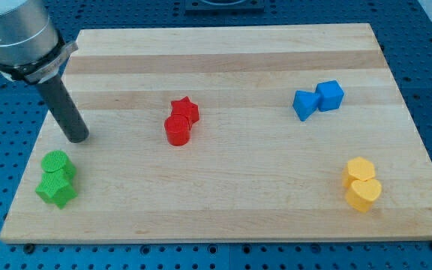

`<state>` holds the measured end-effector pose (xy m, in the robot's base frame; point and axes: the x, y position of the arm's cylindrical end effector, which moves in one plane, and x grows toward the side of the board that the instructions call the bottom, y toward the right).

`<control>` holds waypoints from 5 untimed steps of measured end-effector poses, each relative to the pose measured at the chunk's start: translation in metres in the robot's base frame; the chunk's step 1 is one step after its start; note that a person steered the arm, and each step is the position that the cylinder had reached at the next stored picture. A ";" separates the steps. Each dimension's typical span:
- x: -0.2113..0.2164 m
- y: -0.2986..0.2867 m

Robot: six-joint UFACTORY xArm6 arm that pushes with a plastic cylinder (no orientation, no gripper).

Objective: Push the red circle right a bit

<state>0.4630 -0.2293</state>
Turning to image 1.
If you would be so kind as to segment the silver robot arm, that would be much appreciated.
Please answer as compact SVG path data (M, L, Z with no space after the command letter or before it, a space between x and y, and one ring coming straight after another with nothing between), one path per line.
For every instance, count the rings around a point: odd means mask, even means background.
M42 0L0 0L0 71L13 81L43 83L78 50L65 42Z

